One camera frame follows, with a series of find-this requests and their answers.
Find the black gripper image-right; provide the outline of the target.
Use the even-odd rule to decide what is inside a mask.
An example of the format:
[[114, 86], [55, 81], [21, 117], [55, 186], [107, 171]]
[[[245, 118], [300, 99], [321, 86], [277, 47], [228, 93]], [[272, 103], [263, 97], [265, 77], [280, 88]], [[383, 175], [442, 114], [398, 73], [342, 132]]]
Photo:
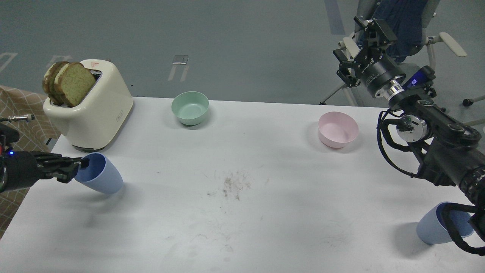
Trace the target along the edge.
[[347, 88], [362, 84], [372, 97], [391, 99], [404, 91], [401, 84], [405, 73], [386, 53], [398, 38], [385, 20], [355, 16], [354, 21], [366, 40], [359, 48], [352, 38], [346, 37], [344, 47], [333, 50], [339, 62], [336, 74]]

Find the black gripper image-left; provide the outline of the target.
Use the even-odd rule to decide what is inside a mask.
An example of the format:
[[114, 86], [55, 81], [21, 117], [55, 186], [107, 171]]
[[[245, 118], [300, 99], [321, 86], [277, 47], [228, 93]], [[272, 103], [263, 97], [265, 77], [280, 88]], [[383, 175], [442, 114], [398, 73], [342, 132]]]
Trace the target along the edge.
[[61, 183], [69, 183], [79, 169], [87, 169], [89, 158], [63, 157], [62, 154], [32, 151], [27, 152], [33, 159], [33, 171], [28, 175], [28, 184], [35, 184], [38, 180], [56, 178]]

